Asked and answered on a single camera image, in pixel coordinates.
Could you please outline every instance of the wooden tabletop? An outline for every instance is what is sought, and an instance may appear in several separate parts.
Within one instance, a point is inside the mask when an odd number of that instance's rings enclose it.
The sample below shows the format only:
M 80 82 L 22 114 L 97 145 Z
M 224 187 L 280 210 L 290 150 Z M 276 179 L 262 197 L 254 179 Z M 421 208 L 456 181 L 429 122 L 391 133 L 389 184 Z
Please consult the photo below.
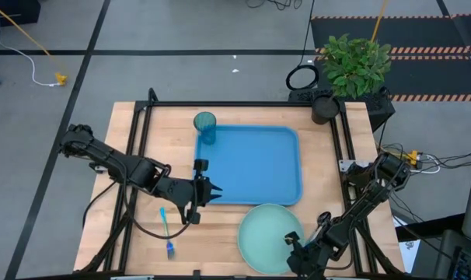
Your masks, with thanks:
M 106 144 L 125 152 L 131 126 L 134 103 L 115 103 L 106 136 Z M 194 116 L 210 111 L 218 124 L 283 125 L 298 133 L 302 161 L 302 199 L 288 207 L 301 220 L 306 236 L 316 228 L 318 214 L 329 211 L 333 216 L 344 211 L 330 125 L 314 124 L 309 107 L 154 107 L 149 128 L 145 156 L 172 166 L 171 177 L 190 179 L 194 163 L 196 130 Z M 354 151 L 357 159 L 373 161 L 377 152 L 364 103 L 347 103 Z M 134 154 L 137 154 L 142 119 Z M 344 158 L 346 146 L 342 136 Z M 106 174 L 97 175 L 92 197 L 110 184 Z M 82 234 L 75 269 L 84 267 L 110 234 L 111 219 L 117 197 L 117 187 L 99 199 L 90 209 Z M 154 198 L 139 191 L 135 217 L 146 229 L 163 234 L 159 208 L 165 207 L 170 233 L 182 226 L 180 215 L 171 202 Z M 261 275 L 244 262 L 237 247 L 237 230 L 244 215 L 252 208 L 246 205 L 207 205 L 199 208 L 201 223 L 192 225 L 172 240 L 176 259 L 168 261 L 166 242 L 145 235 L 133 228 L 126 273 L 128 275 L 192 275 L 200 269 L 202 275 Z M 377 207 L 368 217 L 374 240 L 391 260 L 403 270 L 396 232 L 389 202 Z M 113 268 L 117 268 L 121 240 L 117 241 Z M 368 270 L 365 249 L 361 243 L 364 271 Z M 351 259 L 350 250 L 338 262 L 329 266 L 342 267 Z M 353 276 L 354 269 L 326 271 L 328 276 Z

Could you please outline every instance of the blue toothbrush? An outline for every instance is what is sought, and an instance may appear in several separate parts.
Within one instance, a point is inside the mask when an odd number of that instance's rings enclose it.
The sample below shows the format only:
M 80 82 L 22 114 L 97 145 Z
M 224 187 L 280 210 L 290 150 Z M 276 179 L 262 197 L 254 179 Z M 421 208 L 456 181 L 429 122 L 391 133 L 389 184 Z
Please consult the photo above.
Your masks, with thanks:
M 170 236 L 168 234 L 168 226 L 166 225 L 165 208 L 161 207 L 159 209 L 159 212 L 161 213 L 161 218 L 162 218 L 162 221 L 163 221 L 163 227 L 165 228 L 165 235 Z M 173 249 L 173 244 L 170 242 L 170 240 L 166 240 L 166 253 L 168 255 L 169 260 L 172 260 L 175 257 L 175 250 Z

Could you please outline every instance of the plate rim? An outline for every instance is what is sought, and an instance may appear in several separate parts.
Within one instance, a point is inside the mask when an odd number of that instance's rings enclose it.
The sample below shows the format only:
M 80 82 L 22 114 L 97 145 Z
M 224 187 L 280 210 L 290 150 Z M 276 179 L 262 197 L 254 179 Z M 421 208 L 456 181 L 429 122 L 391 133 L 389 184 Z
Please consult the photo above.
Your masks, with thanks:
M 293 213 L 291 210 L 287 209 L 286 207 L 284 207 L 284 206 L 282 206 L 282 205 L 278 205 L 278 204 L 274 204 L 274 203 L 263 203 L 263 204 L 261 204 L 261 205 L 258 205 L 258 206 L 255 206 L 255 207 L 251 208 L 251 209 L 244 215 L 244 217 L 242 218 L 242 221 L 241 221 L 241 223 L 239 224 L 239 228 L 237 229 L 237 248 L 239 249 L 239 253 L 241 254 L 241 257 L 242 257 L 242 259 L 244 260 L 244 262 L 245 262 L 246 264 L 248 264 L 249 267 L 252 268 L 254 271 L 259 272 L 259 273 L 261 273 L 261 274 L 263 274 L 263 275 L 283 275 L 284 273 L 290 271 L 291 269 L 288 268 L 288 269 L 286 269 L 286 270 L 283 271 L 283 272 L 276 272 L 276 273 L 266 273 L 266 272 L 262 272 L 262 271 L 260 271 L 260 270 L 258 270 L 258 269 L 256 269 L 256 268 L 254 268 L 254 266 L 252 266 L 252 265 L 248 262 L 248 260 L 244 257 L 244 255 L 242 254 L 242 249 L 241 249 L 241 244 L 240 244 L 240 236 L 241 236 L 240 233 L 241 233 L 241 228 L 242 228 L 242 224 L 244 223 L 244 220 L 245 220 L 246 217 L 247 217 L 252 211 L 254 211 L 255 209 L 257 209 L 257 208 L 262 208 L 262 207 L 268 207 L 268 206 L 271 206 L 271 207 L 277 206 L 277 208 L 283 208 L 283 209 L 286 210 L 287 212 L 291 213 L 291 215 L 292 215 L 293 217 L 295 217 L 296 220 L 298 221 L 298 224 L 299 224 L 299 226 L 300 226 L 300 228 L 301 228 L 300 230 L 303 232 L 303 234 L 305 234 L 305 228 L 303 227 L 303 224 L 301 223 L 301 220 L 300 220 L 300 219 L 298 218 L 298 216 L 297 216 L 295 213 Z

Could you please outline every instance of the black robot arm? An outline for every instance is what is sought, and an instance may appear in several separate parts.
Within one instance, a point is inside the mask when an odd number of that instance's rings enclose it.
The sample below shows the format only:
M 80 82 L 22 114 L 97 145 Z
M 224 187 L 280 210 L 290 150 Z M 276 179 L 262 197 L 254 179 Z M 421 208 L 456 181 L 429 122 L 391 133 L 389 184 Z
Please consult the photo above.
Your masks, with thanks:
M 287 262 L 297 275 L 306 275 L 309 279 L 325 279 L 324 271 L 327 262 L 338 261 L 346 250 L 350 235 L 357 228 L 358 221 L 366 219 L 379 204 L 388 200 L 391 191 L 403 188 L 410 176 L 410 169 L 404 161 L 395 156 L 383 153 L 366 167 L 353 163 L 343 174 L 348 186 L 357 187 L 361 196 L 340 217 L 331 219 L 330 212 L 324 212 L 317 220 L 318 228 L 312 240 L 302 246 L 296 232 L 284 237 L 288 245 L 293 246 Z M 389 259 L 382 253 L 372 237 L 358 227 L 367 245 L 378 258 L 386 273 L 401 274 Z
M 194 162 L 196 174 L 193 180 L 171 178 L 170 165 L 142 156 L 125 155 L 95 139 L 88 125 L 70 125 L 61 140 L 60 153 L 67 157 L 88 157 L 106 167 L 113 180 L 124 182 L 154 197 L 171 201 L 179 209 L 183 224 L 190 220 L 192 215 L 194 215 L 192 223 L 199 223 L 200 214 L 196 213 L 194 204 L 205 206 L 211 199 L 221 196 L 211 194 L 213 189 L 218 191 L 222 189 L 202 175 L 202 172 L 208 169 L 207 160 L 196 159 Z M 185 215 L 184 209 L 189 202 L 193 203 Z

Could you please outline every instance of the plastic tray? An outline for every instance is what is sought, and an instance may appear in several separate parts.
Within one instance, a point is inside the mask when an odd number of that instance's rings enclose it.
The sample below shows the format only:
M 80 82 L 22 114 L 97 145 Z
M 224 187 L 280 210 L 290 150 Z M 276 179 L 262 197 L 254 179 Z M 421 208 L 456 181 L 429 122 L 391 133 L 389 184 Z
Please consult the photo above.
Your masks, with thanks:
M 213 184 L 221 198 L 213 204 L 293 205 L 302 196 L 299 140 L 290 128 L 217 125 L 216 141 L 205 145 L 197 136 L 196 159 L 209 160 Z

